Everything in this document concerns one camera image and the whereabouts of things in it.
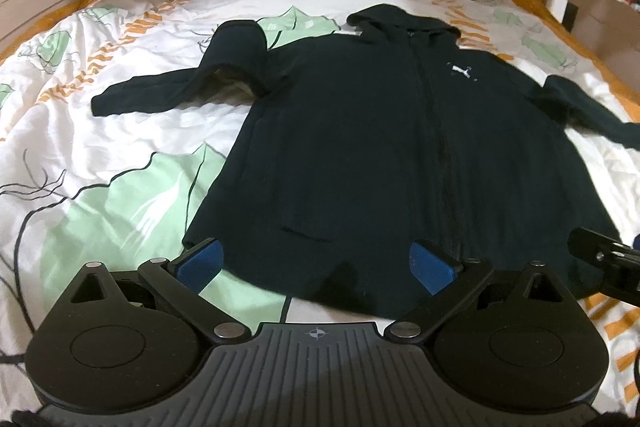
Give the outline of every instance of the bedsheet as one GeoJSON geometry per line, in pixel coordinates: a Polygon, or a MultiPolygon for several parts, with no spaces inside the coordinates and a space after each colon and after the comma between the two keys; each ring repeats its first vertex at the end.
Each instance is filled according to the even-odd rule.
{"type": "MultiPolygon", "coordinates": [[[[92,96],[137,74],[197,66],[225,20],[258,20],[269,46],[354,32],[347,15],[380,3],[458,26],[460,45],[491,51],[542,83],[562,74],[628,116],[593,63],[511,0],[99,0],[24,42],[0,66],[0,417],[35,409],[24,352],[79,267],[134,269],[176,257],[222,168],[252,96],[217,84],[161,114],[94,118],[92,96]]],[[[640,153],[567,129],[630,244],[640,232],[640,153]]],[[[261,321],[374,320],[289,299],[222,272],[202,296],[255,331],[261,321]]],[[[610,350],[595,406],[635,410],[640,311],[601,295],[582,303],[610,350]]]]}

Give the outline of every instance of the bed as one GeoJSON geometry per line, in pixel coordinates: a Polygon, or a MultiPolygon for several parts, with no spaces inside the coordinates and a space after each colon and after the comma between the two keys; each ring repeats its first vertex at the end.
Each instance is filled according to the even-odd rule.
{"type": "MultiPolygon", "coordinates": [[[[490,51],[540,84],[561,74],[620,120],[640,121],[631,87],[637,62],[630,66],[640,14],[616,0],[569,1],[578,7],[572,33],[546,0],[3,0],[0,417],[38,407],[24,351],[82,264],[99,259],[111,270],[134,269],[180,253],[253,100],[246,86],[229,82],[161,114],[94,118],[92,96],[136,74],[196,66],[226,20],[257,20],[268,45],[281,46],[354,32],[347,15],[390,3],[458,26],[461,46],[490,51]],[[623,43],[619,53],[598,57],[593,42],[611,39],[623,43]]],[[[573,128],[566,134],[622,240],[632,244],[640,233],[640,153],[573,128]]],[[[381,331],[390,322],[276,295],[226,272],[202,296],[254,331],[261,321],[374,320],[381,331]]],[[[633,414],[640,312],[603,295],[581,305],[610,353],[594,406],[633,414]]]]}

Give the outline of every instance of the circular pad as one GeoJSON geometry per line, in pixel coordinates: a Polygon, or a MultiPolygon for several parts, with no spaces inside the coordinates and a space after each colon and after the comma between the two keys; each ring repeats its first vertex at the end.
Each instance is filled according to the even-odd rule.
{"type": "Polygon", "coordinates": [[[121,413],[150,405],[192,374],[202,350],[178,317],[108,299],[81,303],[31,340],[27,372],[45,403],[75,412],[121,413]]]}
{"type": "Polygon", "coordinates": [[[494,355],[520,367],[542,367],[562,356],[562,341],[549,330],[537,326],[506,326],[489,338],[494,355]]]}
{"type": "Polygon", "coordinates": [[[117,367],[136,359],[145,349],[145,337],[124,326],[100,326],[80,333],[71,354],[89,367],[117,367]]]}

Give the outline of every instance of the green leaf pattern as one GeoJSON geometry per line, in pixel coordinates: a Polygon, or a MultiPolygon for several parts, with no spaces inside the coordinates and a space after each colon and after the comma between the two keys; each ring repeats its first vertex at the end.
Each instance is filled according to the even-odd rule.
{"type": "Polygon", "coordinates": [[[12,92],[14,92],[14,90],[11,88],[11,86],[7,84],[0,84],[0,109],[2,109],[4,102],[7,98],[9,98],[9,95],[12,92]]]}
{"type": "Polygon", "coordinates": [[[62,62],[66,48],[71,42],[71,35],[67,31],[59,31],[48,35],[42,44],[36,47],[36,55],[40,59],[42,68],[49,74],[62,62]]]}
{"type": "Polygon", "coordinates": [[[267,47],[279,47],[304,37],[327,35],[340,29],[333,19],[324,16],[311,17],[292,6],[282,15],[258,20],[267,37],[267,47]]]}
{"type": "Polygon", "coordinates": [[[549,66],[561,69],[567,65],[568,57],[557,44],[545,44],[530,38],[528,35],[522,37],[522,45],[530,49],[536,57],[549,66]]]}
{"type": "Polygon", "coordinates": [[[83,13],[88,17],[91,17],[91,19],[94,20],[94,22],[100,22],[100,19],[102,19],[103,17],[106,17],[107,15],[111,15],[112,13],[117,13],[117,12],[118,12],[118,8],[116,8],[115,6],[107,5],[107,6],[101,6],[101,7],[95,7],[95,8],[86,8],[82,10],[80,13],[83,13]]]}
{"type": "Polygon", "coordinates": [[[515,13],[507,12],[499,8],[494,11],[494,17],[500,24],[519,27],[524,26],[520,17],[518,17],[515,13]]]}
{"type": "MultiPolygon", "coordinates": [[[[155,153],[149,165],[89,187],[47,232],[40,261],[49,308],[78,267],[100,259],[110,270],[131,270],[152,257],[179,255],[188,223],[202,203],[224,157],[203,144],[193,154],[155,153]]],[[[284,297],[226,272],[201,295],[249,327],[278,321],[284,297]]]]}

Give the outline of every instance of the hoodie sleeve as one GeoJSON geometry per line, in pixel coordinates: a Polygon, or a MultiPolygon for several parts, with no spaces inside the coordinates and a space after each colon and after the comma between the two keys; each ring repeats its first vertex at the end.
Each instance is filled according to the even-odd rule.
{"type": "Polygon", "coordinates": [[[564,76],[551,74],[544,86],[540,86],[528,74],[495,55],[475,50],[471,53],[487,58],[492,68],[500,68],[501,78],[508,78],[511,87],[558,125],[565,127],[577,124],[624,147],[640,150],[640,124],[620,121],[609,109],[564,76]]]}
{"type": "Polygon", "coordinates": [[[134,76],[108,87],[91,101],[94,116],[126,112],[162,112],[191,100],[200,87],[222,71],[245,82],[255,96],[270,92],[263,79],[267,41],[255,21],[222,23],[197,68],[134,76]]]}
{"type": "Polygon", "coordinates": [[[548,76],[545,85],[532,90],[527,98],[561,125],[577,123],[624,147],[640,150],[640,124],[620,121],[563,76],[548,76]]]}

